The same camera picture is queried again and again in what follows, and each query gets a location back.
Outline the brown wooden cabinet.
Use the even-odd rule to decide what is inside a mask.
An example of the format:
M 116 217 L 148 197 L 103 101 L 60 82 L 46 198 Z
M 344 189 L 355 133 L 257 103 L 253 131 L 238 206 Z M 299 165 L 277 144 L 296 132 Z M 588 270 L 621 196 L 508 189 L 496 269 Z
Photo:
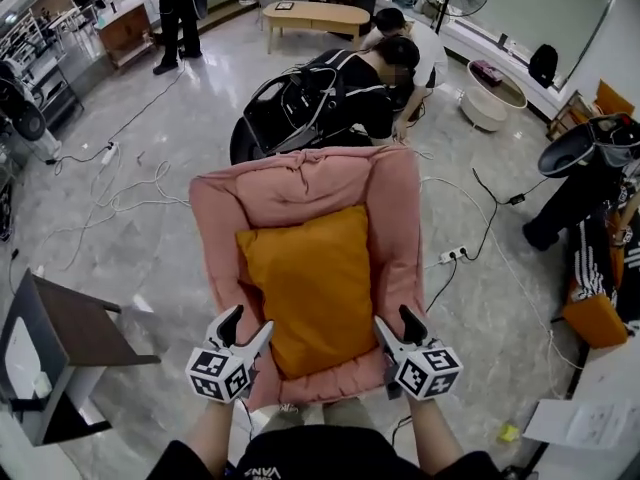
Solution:
M 98 37 L 115 70 L 120 70 L 155 48 L 151 24 L 143 4 L 103 18 Z

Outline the orange striped sofa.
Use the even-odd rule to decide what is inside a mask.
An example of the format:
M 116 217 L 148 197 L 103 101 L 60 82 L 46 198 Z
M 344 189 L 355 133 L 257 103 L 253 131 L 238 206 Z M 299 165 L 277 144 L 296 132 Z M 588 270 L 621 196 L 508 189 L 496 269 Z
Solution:
M 613 242 L 619 210 L 601 211 L 570 230 L 562 318 L 592 348 L 640 335 L 640 213 Z

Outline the dark grey side table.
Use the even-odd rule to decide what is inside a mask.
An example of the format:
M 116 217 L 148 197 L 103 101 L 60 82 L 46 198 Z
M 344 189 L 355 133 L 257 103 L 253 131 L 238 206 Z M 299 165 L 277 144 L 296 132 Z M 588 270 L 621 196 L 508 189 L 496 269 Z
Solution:
M 24 273 L 0 331 L 0 401 L 33 446 L 110 429 L 90 400 L 105 370 L 159 363 L 156 355 L 137 353 L 120 332 L 114 319 L 121 312 L 116 304 Z M 17 317 L 24 319 L 51 382 L 46 399 L 18 399 L 9 384 L 4 356 Z

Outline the person's right forearm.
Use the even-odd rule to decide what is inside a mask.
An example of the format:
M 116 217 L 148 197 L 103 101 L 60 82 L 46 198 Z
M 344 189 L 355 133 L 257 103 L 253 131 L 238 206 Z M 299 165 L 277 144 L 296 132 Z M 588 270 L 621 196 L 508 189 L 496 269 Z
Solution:
M 420 468 L 435 476 L 459 461 L 464 451 L 435 400 L 408 399 Z

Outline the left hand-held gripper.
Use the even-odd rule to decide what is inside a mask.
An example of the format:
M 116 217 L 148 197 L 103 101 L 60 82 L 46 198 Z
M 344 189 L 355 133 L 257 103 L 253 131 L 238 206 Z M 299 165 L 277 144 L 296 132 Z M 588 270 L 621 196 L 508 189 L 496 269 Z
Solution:
M 274 321 L 264 322 L 246 343 L 237 346 L 236 329 L 243 312 L 242 304 L 222 312 L 207 328 L 205 342 L 192 350 L 185 374 L 196 395 L 222 404 L 249 396 L 257 376 L 254 363 L 269 347 Z

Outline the person's black shirt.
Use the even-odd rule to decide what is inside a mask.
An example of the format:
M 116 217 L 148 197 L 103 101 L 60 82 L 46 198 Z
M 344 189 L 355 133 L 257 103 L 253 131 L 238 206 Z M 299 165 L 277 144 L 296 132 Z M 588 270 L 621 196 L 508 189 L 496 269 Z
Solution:
M 377 431 L 303 425 L 255 437 L 237 466 L 213 476 L 187 447 L 174 440 L 146 480 L 503 480 L 490 456 L 464 455 L 434 476 L 397 455 Z

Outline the person's grey trousers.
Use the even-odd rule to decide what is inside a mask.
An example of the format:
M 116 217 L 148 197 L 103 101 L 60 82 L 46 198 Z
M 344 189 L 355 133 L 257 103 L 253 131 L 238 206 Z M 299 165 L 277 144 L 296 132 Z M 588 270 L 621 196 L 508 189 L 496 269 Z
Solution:
M 303 426 L 305 424 L 304 416 L 311 406 L 309 404 L 298 404 L 298 406 L 300 407 L 298 414 L 285 414 L 277 410 L 262 428 L 261 434 Z M 368 411 L 358 397 L 323 403 L 321 409 L 325 425 L 376 429 Z

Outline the white paper sheet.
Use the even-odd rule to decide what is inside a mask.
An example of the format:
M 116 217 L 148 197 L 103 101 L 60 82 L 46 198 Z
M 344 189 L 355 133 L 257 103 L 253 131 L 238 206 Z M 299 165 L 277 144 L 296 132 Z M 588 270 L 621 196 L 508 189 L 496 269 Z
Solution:
M 613 449 L 640 439 L 640 404 L 543 399 L 523 437 L 573 449 Z

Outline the oval wooden coffee table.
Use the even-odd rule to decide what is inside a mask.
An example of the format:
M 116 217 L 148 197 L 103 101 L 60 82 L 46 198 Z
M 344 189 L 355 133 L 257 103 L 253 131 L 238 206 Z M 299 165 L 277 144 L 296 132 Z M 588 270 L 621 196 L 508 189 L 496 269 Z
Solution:
M 369 12 L 354 6 L 293 1 L 294 7 L 289 11 L 276 11 L 278 2 L 271 3 L 264 11 L 267 19 L 267 53 L 272 52 L 273 33 L 278 29 L 283 34 L 285 29 L 316 30 L 334 34 L 343 34 L 352 38 L 355 49 L 360 47 L 360 28 L 370 23 Z

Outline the orange panel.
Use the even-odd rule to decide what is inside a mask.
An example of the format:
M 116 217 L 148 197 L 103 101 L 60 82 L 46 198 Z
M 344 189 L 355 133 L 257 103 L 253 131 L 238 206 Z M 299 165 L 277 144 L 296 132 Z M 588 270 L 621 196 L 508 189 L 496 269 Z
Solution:
M 604 80 L 599 81 L 596 91 L 595 105 L 602 115 L 625 113 L 632 115 L 635 106 L 619 95 Z

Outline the white flat device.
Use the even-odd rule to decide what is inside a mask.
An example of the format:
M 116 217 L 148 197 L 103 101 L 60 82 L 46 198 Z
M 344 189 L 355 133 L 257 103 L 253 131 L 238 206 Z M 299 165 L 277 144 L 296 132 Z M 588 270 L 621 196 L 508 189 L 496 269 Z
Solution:
M 31 399 L 41 363 L 25 321 L 17 317 L 4 356 L 9 384 L 18 399 Z

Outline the black backpack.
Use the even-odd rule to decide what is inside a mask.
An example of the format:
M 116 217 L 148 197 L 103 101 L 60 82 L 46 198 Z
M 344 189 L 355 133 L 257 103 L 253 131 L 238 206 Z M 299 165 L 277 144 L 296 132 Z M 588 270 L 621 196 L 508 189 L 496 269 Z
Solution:
M 540 86 L 548 89 L 553 85 L 557 66 L 556 49 L 551 45 L 543 44 L 533 53 L 529 61 L 528 73 Z

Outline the orange cushion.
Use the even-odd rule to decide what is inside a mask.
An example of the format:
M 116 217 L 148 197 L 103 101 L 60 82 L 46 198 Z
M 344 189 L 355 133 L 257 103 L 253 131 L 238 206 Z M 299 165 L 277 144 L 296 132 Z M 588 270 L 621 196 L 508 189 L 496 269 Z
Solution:
M 237 233 L 263 315 L 274 323 L 271 353 L 285 379 L 376 347 L 368 229 L 357 205 L 293 227 Z

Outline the round white side table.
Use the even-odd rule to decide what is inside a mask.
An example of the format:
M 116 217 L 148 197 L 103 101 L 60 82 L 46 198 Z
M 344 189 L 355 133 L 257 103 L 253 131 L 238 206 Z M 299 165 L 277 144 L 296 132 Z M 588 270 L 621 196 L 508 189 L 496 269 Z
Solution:
M 469 82 L 464 88 L 459 106 L 474 128 L 496 132 L 509 118 L 527 107 L 528 100 L 522 88 L 504 71 L 502 83 L 491 87 L 466 65 Z

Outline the pink padded folding chair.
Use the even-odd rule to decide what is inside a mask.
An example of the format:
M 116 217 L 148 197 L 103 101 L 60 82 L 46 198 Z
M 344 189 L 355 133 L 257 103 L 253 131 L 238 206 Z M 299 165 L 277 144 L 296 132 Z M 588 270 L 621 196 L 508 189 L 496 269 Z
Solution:
M 375 313 L 401 332 L 400 306 L 425 312 L 420 174 L 407 147 L 306 149 L 244 162 L 195 177 L 189 197 L 217 310 L 244 307 L 240 342 L 264 317 L 236 234 L 299 225 L 359 204 L 369 216 Z

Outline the grey roller blind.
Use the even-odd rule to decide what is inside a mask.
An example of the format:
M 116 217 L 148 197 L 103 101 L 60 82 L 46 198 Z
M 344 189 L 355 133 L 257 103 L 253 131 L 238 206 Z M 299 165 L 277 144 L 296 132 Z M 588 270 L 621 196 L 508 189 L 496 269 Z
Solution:
M 464 21 L 528 61 L 543 44 L 558 53 L 555 82 L 561 84 L 579 62 L 611 0 L 488 0 Z

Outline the person's left forearm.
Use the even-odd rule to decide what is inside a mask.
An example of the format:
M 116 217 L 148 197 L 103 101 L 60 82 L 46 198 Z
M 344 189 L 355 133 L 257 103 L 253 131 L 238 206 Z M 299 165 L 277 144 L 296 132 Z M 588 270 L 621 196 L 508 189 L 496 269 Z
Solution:
M 186 444 L 216 479 L 224 475 L 234 406 L 209 402 L 189 431 Z

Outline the dark red box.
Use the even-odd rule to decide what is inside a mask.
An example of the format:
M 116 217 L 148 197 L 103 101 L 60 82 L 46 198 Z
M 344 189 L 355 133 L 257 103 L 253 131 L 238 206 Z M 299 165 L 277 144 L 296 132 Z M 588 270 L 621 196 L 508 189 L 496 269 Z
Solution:
M 491 87 L 500 85 L 504 79 L 504 74 L 499 69 L 484 60 L 472 61 L 470 69 Z

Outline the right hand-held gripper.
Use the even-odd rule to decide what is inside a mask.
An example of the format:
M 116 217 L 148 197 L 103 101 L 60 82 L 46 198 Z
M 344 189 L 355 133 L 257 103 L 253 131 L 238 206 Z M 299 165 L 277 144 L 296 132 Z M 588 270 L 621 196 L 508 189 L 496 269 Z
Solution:
M 463 371 L 460 359 L 451 347 L 440 342 L 422 346 L 428 338 L 423 320 L 406 305 L 399 307 L 399 314 L 404 323 L 402 341 L 419 346 L 414 350 L 403 346 L 382 317 L 374 317 L 374 331 L 388 362 L 384 373 L 388 398 L 407 395 L 416 401 L 426 401 L 448 393 Z

